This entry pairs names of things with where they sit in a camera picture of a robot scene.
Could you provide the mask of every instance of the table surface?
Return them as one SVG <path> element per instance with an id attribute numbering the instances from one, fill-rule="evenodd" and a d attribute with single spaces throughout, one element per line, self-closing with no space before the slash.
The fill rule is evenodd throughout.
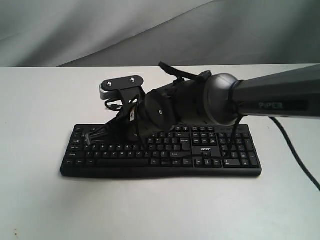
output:
<path id="1" fill-rule="evenodd" d="M 238 79 L 306 65 L 186 66 Z M 0 239 L 318 240 L 320 193 L 266 117 L 246 117 L 258 178 L 75 179 L 60 175 L 75 124 L 102 124 L 98 86 L 140 75 L 146 92 L 174 77 L 158 67 L 0 68 Z M 320 121 L 280 119 L 320 180 Z"/>

